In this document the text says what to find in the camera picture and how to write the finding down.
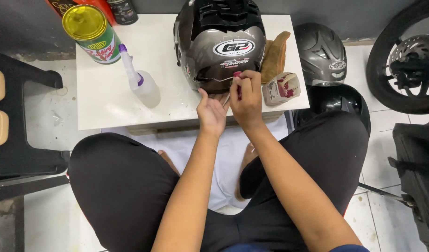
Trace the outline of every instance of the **black pants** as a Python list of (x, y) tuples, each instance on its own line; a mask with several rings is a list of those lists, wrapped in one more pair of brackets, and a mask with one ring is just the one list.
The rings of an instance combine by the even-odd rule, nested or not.
[[(361, 121), (343, 111), (324, 113), (280, 143), (344, 213), (367, 152), (368, 135)], [(111, 252), (150, 251), (179, 179), (156, 151), (122, 135), (93, 135), (74, 148), (68, 173), (77, 202), (103, 247)], [(237, 243), (307, 251), (259, 158), (242, 172), (240, 192), (251, 201), (239, 214), (208, 210), (202, 252)]]

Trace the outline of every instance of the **tire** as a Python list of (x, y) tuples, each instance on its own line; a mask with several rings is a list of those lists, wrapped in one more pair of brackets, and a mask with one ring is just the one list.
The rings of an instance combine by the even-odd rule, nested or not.
[(429, 95), (408, 97), (398, 93), (387, 81), (387, 59), (393, 45), (413, 24), (429, 17), (429, 0), (417, 1), (397, 14), (376, 39), (366, 69), (372, 94), (388, 108), (408, 114), (429, 114)]

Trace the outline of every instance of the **purple bottle cap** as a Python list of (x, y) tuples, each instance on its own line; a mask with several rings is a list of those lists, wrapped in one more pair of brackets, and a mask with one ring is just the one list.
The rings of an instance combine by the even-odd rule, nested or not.
[(126, 46), (124, 44), (119, 44), (118, 49), (119, 49), (120, 53), (127, 53), (127, 51), (128, 51), (128, 49), (126, 48)]
[(138, 75), (139, 75), (138, 86), (141, 86), (144, 82), (144, 78), (140, 74), (138, 74)]

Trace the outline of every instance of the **person's left hand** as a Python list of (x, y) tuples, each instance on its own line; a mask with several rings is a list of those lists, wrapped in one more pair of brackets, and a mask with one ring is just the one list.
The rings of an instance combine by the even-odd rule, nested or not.
[(219, 138), (225, 129), (227, 111), (230, 107), (229, 101), (222, 106), (228, 93), (214, 95), (213, 98), (209, 98), (207, 92), (202, 88), (199, 88), (199, 93), (202, 95), (202, 100), (200, 100), (199, 106), (197, 106), (200, 131)]

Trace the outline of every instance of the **green can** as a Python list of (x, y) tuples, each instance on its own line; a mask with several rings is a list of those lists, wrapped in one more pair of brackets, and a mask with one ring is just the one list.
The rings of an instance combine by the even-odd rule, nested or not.
[(62, 26), (94, 61), (108, 65), (121, 58), (121, 40), (95, 6), (80, 4), (69, 8), (63, 15)]

